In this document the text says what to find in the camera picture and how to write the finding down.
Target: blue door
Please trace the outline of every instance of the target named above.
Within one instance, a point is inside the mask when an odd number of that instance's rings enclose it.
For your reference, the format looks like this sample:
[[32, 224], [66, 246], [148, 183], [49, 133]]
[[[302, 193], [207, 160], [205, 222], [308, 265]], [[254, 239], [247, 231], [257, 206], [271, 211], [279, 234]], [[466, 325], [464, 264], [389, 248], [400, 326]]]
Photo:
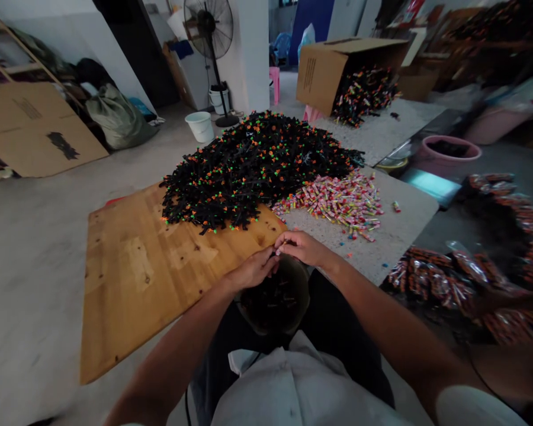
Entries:
[[330, 29], [334, 0], [299, 0], [294, 16], [292, 41], [290, 42], [289, 63], [298, 65], [298, 46], [302, 41], [302, 34], [308, 25], [314, 25], [316, 42], [327, 40]]

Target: person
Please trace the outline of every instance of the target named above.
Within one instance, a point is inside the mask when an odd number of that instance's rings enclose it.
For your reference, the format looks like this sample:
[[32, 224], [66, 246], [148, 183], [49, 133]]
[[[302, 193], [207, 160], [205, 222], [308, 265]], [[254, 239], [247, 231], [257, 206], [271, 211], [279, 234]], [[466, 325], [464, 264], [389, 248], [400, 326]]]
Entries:
[[[276, 273], [281, 253], [316, 268], [310, 306], [290, 341], [256, 335], [233, 303]], [[237, 349], [258, 355], [241, 362]], [[407, 425], [394, 410], [380, 354], [440, 426], [526, 424], [407, 309], [310, 235], [286, 231], [162, 337], [105, 425], [165, 425], [190, 381], [200, 426]]]

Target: cardboard box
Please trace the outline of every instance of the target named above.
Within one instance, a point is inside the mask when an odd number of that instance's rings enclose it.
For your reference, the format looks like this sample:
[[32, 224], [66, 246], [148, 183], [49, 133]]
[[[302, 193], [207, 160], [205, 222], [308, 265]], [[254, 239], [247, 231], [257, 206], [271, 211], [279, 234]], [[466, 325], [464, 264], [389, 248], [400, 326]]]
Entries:
[[182, 102], [185, 105], [197, 110], [197, 107], [195, 106], [194, 97], [191, 94], [190, 85], [188, 84], [187, 79], [184, 76], [184, 72], [182, 71], [182, 66], [179, 63], [178, 54], [170, 50], [168, 43], [172, 42], [164, 42], [162, 46], [162, 53], [166, 58], [166, 62], [168, 62], [168, 67], [170, 68], [172, 77], [174, 77], [174, 82], [176, 83], [176, 87], [178, 88], [179, 97], [180, 99], [182, 99]]
[[403, 99], [426, 102], [438, 76], [438, 70], [430, 70], [418, 65], [402, 67], [399, 70], [397, 88], [402, 92]]
[[40, 178], [108, 153], [51, 83], [0, 85], [0, 159]]
[[397, 72], [408, 48], [407, 40], [384, 38], [347, 38], [303, 46], [296, 99], [330, 116], [342, 74], [374, 65]]

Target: hand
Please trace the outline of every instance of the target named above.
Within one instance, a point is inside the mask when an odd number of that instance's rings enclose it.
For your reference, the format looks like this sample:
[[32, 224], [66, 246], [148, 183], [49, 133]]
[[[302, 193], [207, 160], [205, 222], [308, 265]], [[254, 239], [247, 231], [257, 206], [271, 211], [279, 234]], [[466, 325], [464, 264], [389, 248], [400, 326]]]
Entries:
[[305, 264], [324, 267], [331, 262], [335, 253], [304, 231], [286, 231], [274, 243], [276, 254], [289, 254]]
[[245, 260], [239, 267], [225, 275], [225, 279], [233, 286], [235, 291], [258, 286], [271, 273], [278, 269], [278, 256], [271, 256], [273, 246], [257, 251]]

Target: white shirt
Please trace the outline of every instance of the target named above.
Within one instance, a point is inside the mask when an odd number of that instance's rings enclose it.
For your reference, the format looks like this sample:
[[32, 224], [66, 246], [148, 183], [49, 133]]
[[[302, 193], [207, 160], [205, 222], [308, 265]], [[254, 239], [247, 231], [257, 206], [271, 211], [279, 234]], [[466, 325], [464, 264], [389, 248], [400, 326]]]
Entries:
[[[288, 349], [275, 349], [248, 370], [243, 363], [241, 377], [217, 404], [212, 426], [411, 424], [351, 380], [341, 361], [318, 352], [302, 331]], [[240, 357], [229, 358], [234, 369], [233, 359]], [[440, 426], [526, 426], [500, 400], [468, 386], [444, 389], [436, 415]]]

